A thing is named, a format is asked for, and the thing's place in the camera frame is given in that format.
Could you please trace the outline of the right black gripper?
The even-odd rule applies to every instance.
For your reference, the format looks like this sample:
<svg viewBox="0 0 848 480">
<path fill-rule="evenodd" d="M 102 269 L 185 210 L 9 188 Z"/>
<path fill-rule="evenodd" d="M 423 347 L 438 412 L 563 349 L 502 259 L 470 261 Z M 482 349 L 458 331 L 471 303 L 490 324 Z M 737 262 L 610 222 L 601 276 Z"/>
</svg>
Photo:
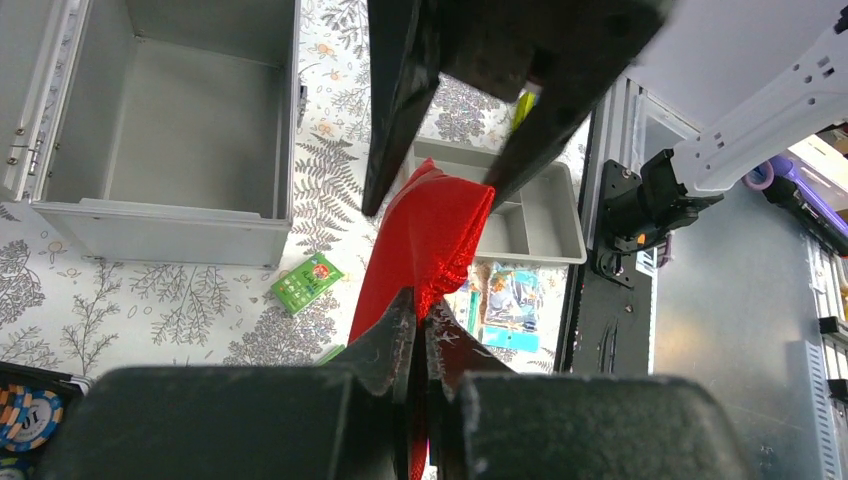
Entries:
<svg viewBox="0 0 848 480">
<path fill-rule="evenodd" d="M 446 74 L 505 102 L 538 103 L 483 183 L 492 212 L 565 149 L 669 19 L 672 1 L 368 3 L 371 137 L 361 211 L 375 216 Z"/>
</svg>

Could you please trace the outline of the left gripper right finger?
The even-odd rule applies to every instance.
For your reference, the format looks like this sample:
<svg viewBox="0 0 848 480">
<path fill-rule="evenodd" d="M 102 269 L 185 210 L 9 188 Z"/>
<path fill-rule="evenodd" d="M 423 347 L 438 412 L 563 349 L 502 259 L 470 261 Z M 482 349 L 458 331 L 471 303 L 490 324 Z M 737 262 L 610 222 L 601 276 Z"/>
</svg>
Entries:
<svg viewBox="0 0 848 480">
<path fill-rule="evenodd" d="M 745 479 L 718 401 L 676 377 L 519 374 L 445 304 L 424 321 L 429 458 L 442 479 Z"/>
</svg>

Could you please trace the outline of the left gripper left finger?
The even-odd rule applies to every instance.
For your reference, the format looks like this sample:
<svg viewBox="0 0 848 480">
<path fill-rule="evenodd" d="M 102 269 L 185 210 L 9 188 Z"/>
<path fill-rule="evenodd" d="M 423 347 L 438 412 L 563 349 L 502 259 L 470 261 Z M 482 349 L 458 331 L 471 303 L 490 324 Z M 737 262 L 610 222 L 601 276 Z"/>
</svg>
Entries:
<svg viewBox="0 0 848 480">
<path fill-rule="evenodd" d="M 414 295 L 321 366 L 133 367 L 96 381 L 40 479 L 406 479 Z"/>
</svg>

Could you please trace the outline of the red first aid pouch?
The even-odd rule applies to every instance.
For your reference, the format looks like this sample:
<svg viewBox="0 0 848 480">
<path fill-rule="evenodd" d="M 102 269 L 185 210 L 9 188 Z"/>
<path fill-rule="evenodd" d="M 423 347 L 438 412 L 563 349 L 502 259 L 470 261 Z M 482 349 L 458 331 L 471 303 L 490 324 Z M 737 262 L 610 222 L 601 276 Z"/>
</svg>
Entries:
<svg viewBox="0 0 848 480">
<path fill-rule="evenodd" d="M 466 281 L 492 188 L 426 160 L 380 224 L 341 363 L 356 380 L 342 479 L 470 479 L 473 378 L 504 364 L 460 327 L 445 296 Z"/>
</svg>

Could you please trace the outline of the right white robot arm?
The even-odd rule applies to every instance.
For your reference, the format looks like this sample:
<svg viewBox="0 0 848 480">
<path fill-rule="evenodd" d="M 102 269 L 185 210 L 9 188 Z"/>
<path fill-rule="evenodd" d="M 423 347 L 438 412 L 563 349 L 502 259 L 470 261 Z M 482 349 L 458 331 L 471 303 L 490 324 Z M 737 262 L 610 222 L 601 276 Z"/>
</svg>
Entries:
<svg viewBox="0 0 848 480">
<path fill-rule="evenodd" d="M 374 215 L 447 74 L 514 101 L 540 100 L 484 177 L 494 204 L 564 149 L 579 123 L 643 51 L 649 66 L 694 87 L 708 68 L 772 79 L 712 125 L 649 160 L 611 201 L 614 250 L 632 252 L 692 224 L 751 169 L 847 118 L 847 13 L 821 1 L 705 1 L 670 25 L 670 1 L 371 1 L 372 133 L 361 210 Z"/>
</svg>

